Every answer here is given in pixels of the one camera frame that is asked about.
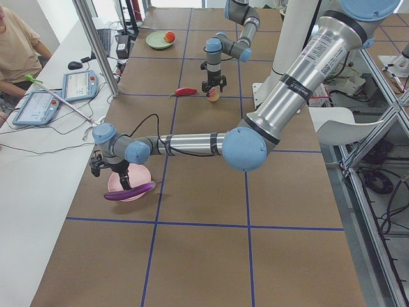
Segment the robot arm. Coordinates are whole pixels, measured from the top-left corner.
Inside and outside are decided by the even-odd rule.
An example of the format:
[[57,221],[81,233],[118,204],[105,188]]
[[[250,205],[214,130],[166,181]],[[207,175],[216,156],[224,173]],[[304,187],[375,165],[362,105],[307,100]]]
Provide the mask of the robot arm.
[[91,172],[109,168],[130,191],[128,168],[152,155],[222,156],[234,169],[259,168],[279,144],[281,132],[316,88],[351,51],[372,46],[378,26],[399,7],[399,1],[288,1],[276,59],[283,72],[272,72],[254,95],[255,110],[225,133],[160,134],[135,138],[102,123],[92,135],[100,153],[91,158]]
[[206,61],[201,63],[201,70],[207,73],[207,80],[202,82],[201,90],[207,99],[215,102],[227,85],[226,76],[221,70],[223,54],[247,62],[252,54],[252,41],[260,27],[259,14],[248,1],[227,1],[224,8],[227,20],[242,27],[242,32],[236,40],[231,40],[224,32],[218,32],[206,41],[204,51]]

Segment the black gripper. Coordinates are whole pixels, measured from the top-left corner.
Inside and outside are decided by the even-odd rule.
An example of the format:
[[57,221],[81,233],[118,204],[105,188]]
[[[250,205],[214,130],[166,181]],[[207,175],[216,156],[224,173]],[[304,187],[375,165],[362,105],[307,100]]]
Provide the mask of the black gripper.
[[112,162],[112,159],[109,160],[102,156],[100,152],[93,152],[89,161],[89,166],[91,168],[91,173],[95,177],[100,176],[101,169],[110,168],[113,172],[117,173],[120,176],[120,184],[124,190],[131,190],[131,185],[128,175],[129,162],[120,159],[119,161]]
[[207,80],[202,82],[202,92],[208,97],[210,88],[219,86],[220,92],[223,92],[224,87],[227,85],[227,79],[224,75],[221,75],[220,63],[211,64],[208,62],[201,63],[201,70],[207,71]]

